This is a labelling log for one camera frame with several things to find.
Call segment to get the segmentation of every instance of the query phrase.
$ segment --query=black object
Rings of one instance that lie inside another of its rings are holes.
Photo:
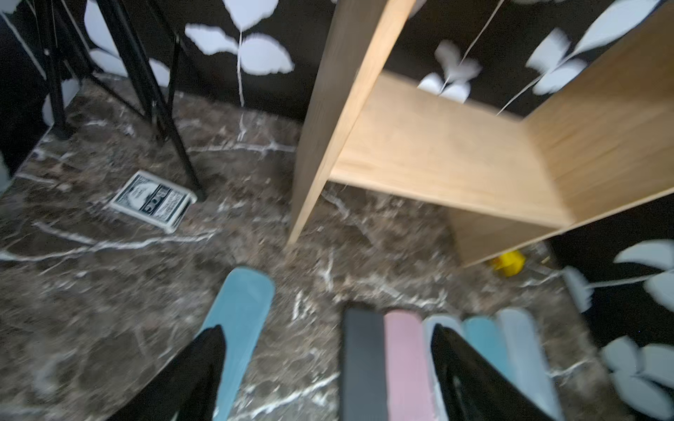
[[[61,52],[57,48],[52,0],[36,0],[35,16],[38,22],[40,44],[42,45],[42,52],[44,54],[44,71],[47,74],[47,84],[49,85],[51,110],[54,116],[54,134],[59,139],[68,139],[75,133],[75,129],[66,122],[65,111],[63,110]]]
[[[108,421],[211,421],[225,352],[221,326],[204,330]]]
[[[450,420],[553,421],[455,331],[435,325],[431,353]]]
[[[166,22],[165,17],[161,14],[154,0],[146,1],[150,4],[150,10],[155,18],[160,21],[163,20],[164,28],[170,30],[168,22]],[[197,200],[205,200],[206,192],[199,182],[189,156],[185,151],[183,140],[173,121],[173,95],[175,94],[175,80],[178,74],[178,58],[181,51],[185,52],[181,37],[176,32],[173,32],[174,49],[173,61],[171,63],[171,79],[168,83],[168,98],[164,99],[150,68],[148,56],[131,25],[131,20],[122,2],[120,0],[98,0],[98,7],[115,41],[119,55],[129,74],[129,79],[133,84],[133,89],[141,104],[142,111],[140,111],[118,95],[118,93],[110,89],[105,83],[93,76],[92,72],[95,66],[88,57],[86,52],[88,49],[76,35],[75,28],[61,2],[59,0],[36,0],[35,3],[38,27],[40,28],[40,42],[47,62],[47,81],[54,115],[54,134],[59,139],[65,140],[70,138],[74,133],[74,129],[65,120],[65,111],[63,110],[59,67],[62,60],[64,60],[64,56],[58,49],[55,37],[56,22],[59,26],[64,27],[65,33],[68,34],[68,41],[76,46],[75,50],[79,50],[75,55],[78,57],[78,61],[84,63],[86,72],[78,74],[78,77],[88,77],[111,96],[122,102],[136,115],[152,124],[159,144],[164,143],[165,137],[169,137],[173,142],[176,153],[178,153],[178,157],[189,179],[191,188],[197,196]]]
[[[346,309],[342,332],[340,419],[387,421],[384,316]]]

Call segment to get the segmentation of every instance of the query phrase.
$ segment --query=wooden shelf board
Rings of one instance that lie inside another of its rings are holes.
[[[330,180],[550,227],[564,207],[520,120],[382,73]]]

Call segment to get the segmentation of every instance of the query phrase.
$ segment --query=white marble vein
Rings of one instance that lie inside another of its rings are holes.
[[[386,279],[377,275],[370,275],[368,278],[359,279],[356,283],[372,286],[377,291],[390,296],[396,300],[396,302],[403,302],[404,304],[410,304],[419,308],[438,307],[447,302],[447,291],[445,290],[441,290],[437,298],[419,298],[418,295],[409,296],[403,294],[392,286],[387,285]]]
[[[334,373],[322,380],[315,381],[312,383],[310,386],[305,387],[304,389],[296,390],[292,392],[291,394],[287,395],[286,397],[282,397],[280,399],[276,399],[274,401],[271,401],[269,403],[265,403],[262,406],[257,407],[254,410],[248,411],[248,412],[243,412],[242,414],[239,414],[233,418],[231,418],[231,421],[239,421],[239,420],[252,420],[256,416],[265,413],[269,414],[270,412],[274,411],[276,408],[279,408],[284,405],[288,405],[289,403],[297,400],[300,397],[305,397],[308,395],[311,395],[314,391],[317,391],[327,385],[329,385],[334,379],[337,379],[339,377],[340,373]]]
[[[328,255],[328,265],[323,269],[318,269],[316,274],[323,279],[323,282],[326,283],[326,290],[332,292],[334,289],[334,284],[332,282],[332,266],[335,260],[335,250],[330,249],[330,254]]]
[[[16,255],[5,249],[0,251],[0,261],[42,261],[46,259],[52,259],[54,257],[77,257],[84,253],[92,253],[104,249],[137,250],[143,249],[153,244],[162,244],[166,242],[178,242],[178,243],[200,242],[204,240],[210,240],[217,233],[216,231],[211,231],[203,234],[198,234],[195,236],[163,236],[163,237],[147,238],[146,240],[143,241],[128,241],[128,242],[107,241],[107,240],[99,241],[94,240],[93,238],[89,238],[87,236],[83,236],[81,234],[59,230],[49,225],[43,224],[41,222],[35,222],[33,225],[48,234],[52,234],[54,236],[58,236],[66,240],[79,242],[81,244],[85,244],[86,246],[77,247],[75,249],[70,249],[66,251],[55,251],[52,253],[37,256]]]

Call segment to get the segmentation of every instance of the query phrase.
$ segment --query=white leaf pattern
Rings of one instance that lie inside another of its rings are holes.
[[[458,47],[448,40],[440,41],[435,49],[435,58],[445,71],[446,82],[467,82],[482,70],[474,59],[465,59],[461,62]]]
[[[89,55],[91,56],[94,63],[103,69],[103,71],[123,77],[127,77],[129,75],[126,71],[126,67],[124,67],[124,63],[122,63],[122,60],[118,59],[112,54],[108,54],[99,48],[94,48],[93,50],[89,50]]]
[[[580,74],[587,64],[583,60],[573,59],[567,61],[557,69],[544,74],[532,90],[536,95],[552,94],[562,89]]]
[[[185,35],[205,55],[215,53],[237,54],[239,52],[239,43],[216,26],[187,24],[185,25]]]
[[[424,4],[426,4],[426,0],[417,0],[415,5],[412,6],[412,11],[410,12],[410,15],[407,17],[407,19],[411,19],[414,15],[416,15],[417,12],[424,6]]]
[[[288,51],[265,34],[251,34],[239,49],[241,68],[249,75],[288,73],[295,68]]]
[[[124,63],[118,57],[108,54],[100,48],[89,50],[89,56],[104,72],[123,77],[129,76]],[[150,59],[150,69],[152,69],[154,78],[157,79],[159,86],[169,85],[171,74],[169,73],[169,68],[164,63]]]
[[[68,79],[61,82],[61,94],[63,96],[63,107],[65,108],[75,98],[80,90],[80,83],[77,79]],[[42,120],[48,126],[54,124],[54,115],[51,110],[51,96],[47,97],[42,103]]]
[[[169,80],[171,80],[171,71],[169,68],[159,60],[150,59],[150,69],[154,74],[154,78],[157,79],[157,84],[159,86],[168,86]]]
[[[585,313],[592,306],[592,293],[594,290],[588,285],[587,279],[578,269],[567,266],[561,271],[566,283],[566,288],[578,307],[578,311]]]
[[[243,32],[274,13],[278,0],[224,0],[232,22]]]
[[[98,4],[93,0],[87,0],[86,2],[86,8],[84,10],[84,28],[86,29],[86,34],[98,48],[115,56],[119,56],[115,41],[113,41],[108,26],[105,24],[105,19],[103,19]]]
[[[470,84],[468,82],[455,82],[449,85],[440,96],[463,104],[470,95]]]
[[[658,304],[674,311],[674,273],[658,273],[646,281],[644,289]]]
[[[616,0],[590,25],[572,55],[609,44],[627,34],[658,5],[659,0]]]
[[[672,399],[659,387],[623,371],[611,373],[615,391],[627,405],[657,420],[674,416]]]
[[[641,353],[644,361],[641,375],[674,389],[674,347],[648,344],[641,348]]]
[[[601,358],[614,371],[631,375],[638,371],[639,347],[628,336],[621,336],[601,349]]]
[[[417,88],[426,92],[431,92],[435,95],[440,95],[443,85],[444,82],[437,73],[429,73],[421,80],[421,82],[419,82]]]
[[[674,269],[674,240],[649,240],[622,250],[614,263],[641,263],[662,270]]]
[[[538,70],[541,75],[553,71],[564,58],[570,45],[571,42],[564,31],[555,28],[531,53],[525,66]]]

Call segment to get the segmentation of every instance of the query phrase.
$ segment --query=marble floor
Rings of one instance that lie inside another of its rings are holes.
[[[109,80],[131,95],[125,81]],[[231,420],[335,420],[340,308],[422,315],[528,309],[568,420],[629,419],[554,271],[459,266],[442,208],[329,184],[285,246],[300,124],[178,94],[175,120],[208,200],[176,233],[105,207],[138,169],[185,184],[171,145],[99,88],[68,109],[0,199],[0,420],[105,418],[197,333],[227,273],[276,282]]]

